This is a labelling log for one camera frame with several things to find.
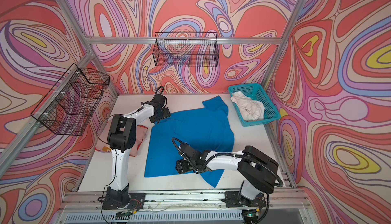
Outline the aluminium left diagonal frame bar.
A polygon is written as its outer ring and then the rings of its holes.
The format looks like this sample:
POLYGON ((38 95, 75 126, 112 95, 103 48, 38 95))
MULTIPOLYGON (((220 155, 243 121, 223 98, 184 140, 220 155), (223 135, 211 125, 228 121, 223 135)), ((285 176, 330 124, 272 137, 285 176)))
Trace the aluminium left diagonal frame bar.
MULTIPOLYGON (((40 116, 43 111, 46 110, 49 105, 55 101, 57 95, 60 94, 61 90, 70 81, 71 77, 78 68, 87 66, 93 59, 93 54, 88 51, 78 64, 72 64, 70 68, 65 72, 63 78, 58 81, 49 91, 49 94, 45 97, 45 101, 39 103, 38 110, 33 110, 33 115, 40 116)), ((43 141, 45 141, 52 133, 44 127, 44 125, 36 120, 34 117, 30 117, 27 124, 22 128, 21 132, 13 139, 13 141, 4 149, 1 149, 1 178, 7 174, 7 171, 11 167, 15 167, 14 162, 17 159, 22 159, 21 153, 29 151, 30 147, 34 147, 43 141)))

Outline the aluminium right frame post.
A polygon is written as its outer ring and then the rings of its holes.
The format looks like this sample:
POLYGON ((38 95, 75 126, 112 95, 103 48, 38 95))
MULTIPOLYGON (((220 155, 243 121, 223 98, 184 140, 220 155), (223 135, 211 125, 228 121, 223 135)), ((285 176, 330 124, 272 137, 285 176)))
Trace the aluminium right frame post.
POLYGON ((265 91, 267 91, 268 88, 270 87, 275 68, 277 67, 280 58, 284 56, 284 50, 288 45, 289 36, 291 35, 293 28, 299 19, 300 13, 303 10, 306 1, 307 0, 297 0, 293 7, 291 16, 288 18, 286 27, 282 35, 282 41, 276 48, 273 57, 267 67, 265 75, 263 77, 261 86, 264 88, 265 91))

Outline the white crumpled t shirt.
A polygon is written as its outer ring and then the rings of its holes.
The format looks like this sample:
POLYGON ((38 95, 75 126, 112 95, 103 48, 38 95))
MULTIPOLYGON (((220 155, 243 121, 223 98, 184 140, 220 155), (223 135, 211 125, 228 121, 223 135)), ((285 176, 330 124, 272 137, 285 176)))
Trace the white crumpled t shirt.
POLYGON ((236 104, 244 121, 259 121, 264 119, 265 107, 260 101, 245 96, 241 91, 234 92, 231 101, 236 104))

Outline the teal plastic basket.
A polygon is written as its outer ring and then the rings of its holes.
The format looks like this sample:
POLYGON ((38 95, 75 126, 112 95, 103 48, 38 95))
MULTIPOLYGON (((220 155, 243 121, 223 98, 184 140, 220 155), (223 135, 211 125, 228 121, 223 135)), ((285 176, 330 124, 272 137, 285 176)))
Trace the teal plastic basket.
POLYGON ((280 112, 260 84, 234 85, 228 91, 242 126, 268 124, 281 118, 280 112))

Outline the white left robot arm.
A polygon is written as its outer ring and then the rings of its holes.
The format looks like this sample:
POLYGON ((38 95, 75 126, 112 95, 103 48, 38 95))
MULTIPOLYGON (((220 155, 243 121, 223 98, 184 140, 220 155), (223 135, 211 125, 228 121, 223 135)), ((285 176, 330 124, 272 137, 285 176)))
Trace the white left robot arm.
POLYGON ((107 137, 107 144, 113 157, 112 180, 104 187, 105 196, 99 198, 104 210, 133 209, 142 207, 140 200, 129 196, 128 164, 131 149, 136 145, 136 128, 145 120, 159 123, 171 116, 167 108, 164 86, 159 86, 150 101, 129 114, 113 116, 107 137))

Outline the aluminium corner frame post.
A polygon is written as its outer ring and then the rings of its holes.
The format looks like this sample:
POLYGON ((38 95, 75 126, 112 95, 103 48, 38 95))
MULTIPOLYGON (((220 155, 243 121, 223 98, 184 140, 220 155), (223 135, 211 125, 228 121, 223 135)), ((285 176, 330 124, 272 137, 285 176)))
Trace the aluminium corner frame post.
POLYGON ((90 62, 92 62, 92 64, 95 66, 95 68, 98 71, 108 75, 108 72, 106 71, 102 62, 99 60, 95 51, 93 50, 92 45, 90 45, 88 43, 88 37, 87 37, 85 31, 83 30, 82 26, 80 25, 77 17, 75 16, 68 0, 55 0, 55 1, 58 3, 60 9, 62 10, 62 12, 64 14, 64 18, 67 20, 67 22, 69 23, 69 25, 72 27, 73 31, 75 32, 77 38, 80 41, 80 44, 86 50, 86 53, 87 53, 86 54, 86 61, 80 61, 79 66, 85 67, 90 62))

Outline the pink folded t shirt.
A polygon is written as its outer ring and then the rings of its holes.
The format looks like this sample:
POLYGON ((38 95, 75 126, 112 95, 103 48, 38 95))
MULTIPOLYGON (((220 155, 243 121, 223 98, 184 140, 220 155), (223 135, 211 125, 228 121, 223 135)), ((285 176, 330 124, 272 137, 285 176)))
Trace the pink folded t shirt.
MULTIPOLYGON (((143 125, 138 125, 136 127, 136 142, 135 145, 130 150, 129 156, 136 157, 139 148, 141 147, 141 144, 143 140, 146 138, 148 132, 148 128, 143 125)), ((103 141, 98 140, 97 144, 95 145, 95 150, 99 152, 104 153, 110 153, 111 149, 109 145, 105 144, 103 141)))

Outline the blue t shirt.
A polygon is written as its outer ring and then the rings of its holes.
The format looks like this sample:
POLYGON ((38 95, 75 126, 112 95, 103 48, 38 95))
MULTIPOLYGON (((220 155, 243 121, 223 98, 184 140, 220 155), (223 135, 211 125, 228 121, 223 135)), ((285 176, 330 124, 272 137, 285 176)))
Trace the blue t shirt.
POLYGON ((176 161, 180 155, 172 138, 190 144, 203 152, 232 152, 234 133, 230 128, 229 108, 220 96, 202 102, 200 109, 173 113, 151 129, 144 176, 176 175, 176 161))

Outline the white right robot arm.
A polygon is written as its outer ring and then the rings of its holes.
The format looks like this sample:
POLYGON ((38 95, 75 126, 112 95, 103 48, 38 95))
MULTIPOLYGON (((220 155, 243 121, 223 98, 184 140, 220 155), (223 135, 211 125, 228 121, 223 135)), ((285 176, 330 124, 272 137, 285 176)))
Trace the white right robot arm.
POLYGON ((268 206, 271 193, 284 182, 278 175, 279 164, 253 146, 238 152, 199 152, 187 143, 172 138, 181 160, 176 162, 178 174, 201 174, 217 170, 236 171, 244 177, 239 191, 226 191, 222 202, 228 208, 268 206))

